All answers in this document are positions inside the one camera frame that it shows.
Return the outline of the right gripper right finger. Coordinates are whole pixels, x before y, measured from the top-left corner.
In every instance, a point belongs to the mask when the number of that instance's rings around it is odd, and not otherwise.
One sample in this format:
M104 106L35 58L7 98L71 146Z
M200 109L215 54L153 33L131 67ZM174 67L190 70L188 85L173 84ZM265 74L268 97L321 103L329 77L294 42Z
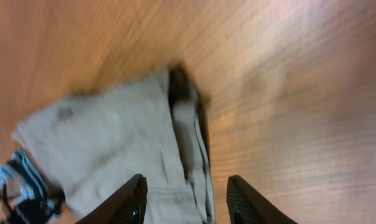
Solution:
M231 224L297 224L239 175L228 178L226 201Z

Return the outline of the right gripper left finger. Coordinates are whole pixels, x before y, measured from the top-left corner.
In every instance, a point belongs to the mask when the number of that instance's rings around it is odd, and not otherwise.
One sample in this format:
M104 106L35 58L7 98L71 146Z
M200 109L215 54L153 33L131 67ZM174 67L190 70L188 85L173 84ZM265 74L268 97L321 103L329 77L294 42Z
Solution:
M136 174L77 224L143 224L148 185Z

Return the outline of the grey shorts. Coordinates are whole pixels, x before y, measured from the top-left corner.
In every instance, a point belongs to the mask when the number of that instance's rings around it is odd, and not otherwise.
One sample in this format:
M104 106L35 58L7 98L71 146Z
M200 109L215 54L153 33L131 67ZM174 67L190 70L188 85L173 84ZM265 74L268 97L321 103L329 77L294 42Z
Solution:
M21 121L12 136L79 218L141 174L146 223L215 221L199 97L178 68L62 98Z

